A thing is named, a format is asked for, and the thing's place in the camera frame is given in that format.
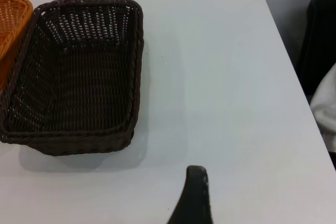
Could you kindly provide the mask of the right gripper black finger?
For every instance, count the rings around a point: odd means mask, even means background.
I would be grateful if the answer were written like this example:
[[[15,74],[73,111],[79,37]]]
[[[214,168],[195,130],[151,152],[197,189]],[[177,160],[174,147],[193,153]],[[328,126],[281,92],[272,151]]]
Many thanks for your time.
[[[184,188],[168,223],[211,222],[207,171],[202,166],[188,166]]]

